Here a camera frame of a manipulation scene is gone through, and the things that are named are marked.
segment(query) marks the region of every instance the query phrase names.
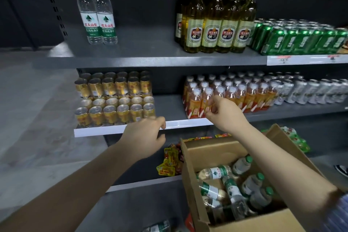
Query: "cardboard box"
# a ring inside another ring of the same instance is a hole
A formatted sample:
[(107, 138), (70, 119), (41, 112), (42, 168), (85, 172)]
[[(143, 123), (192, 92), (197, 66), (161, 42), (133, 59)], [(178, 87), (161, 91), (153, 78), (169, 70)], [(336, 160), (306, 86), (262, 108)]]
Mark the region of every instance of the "cardboard box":
[[(307, 156), (293, 144), (290, 138), (277, 124), (274, 124), (268, 130), (266, 137), (308, 167), (321, 174)], [(187, 143), (184, 143), (182, 140), (180, 141), (185, 158), (182, 170), (182, 181), (196, 231), (304, 231), (279, 196), (273, 198), (271, 205), (267, 207), (267, 214), (248, 217), (241, 221), (233, 221), (217, 226), (210, 225), (195, 173), (202, 169), (217, 167), (222, 164), (231, 165), (240, 157), (246, 156), (248, 152), (233, 137), (202, 139)], [(257, 172), (261, 172), (261, 170), (256, 163), (253, 162), (246, 177)], [(223, 188), (222, 181), (219, 179), (208, 180), (207, 183), (218, 188)], [(267, 180), (267, 176), (265, 176), (263, 186), (267, 185), (271, 184)]]

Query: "finger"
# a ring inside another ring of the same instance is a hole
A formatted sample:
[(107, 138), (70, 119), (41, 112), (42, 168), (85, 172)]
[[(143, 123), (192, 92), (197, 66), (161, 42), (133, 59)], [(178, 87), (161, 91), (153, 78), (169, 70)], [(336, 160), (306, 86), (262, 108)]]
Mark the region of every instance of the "finger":
[(220, 107), (220, 103), (223, 100), (223, 98), (221, 96), (214, 96), (213, 100), (215, 102), (216, 107), (219, 108)]
[(161, 136), (159, 136), (159, 138), (156, 140), (156, 142), (158, 143), (158, 146), (163, 146), (164, 143), (166, 142), (166, 136), (164, 134), (162, 134)]
[(216, 119), (216, 114), (213, 114), (212, 112), (208, 112), (208, 113), (206, 113), (205, 114), (205, 117), (210, 121), (210, 122), (212, 122), (213, 124), (214, 124), (214, 121), (215, 121), (215, 119)]
[(156, 121), (161, 126), (162, 129), (166, 128), (166, 119), (164, 118), (164, 116), (157, 117)]

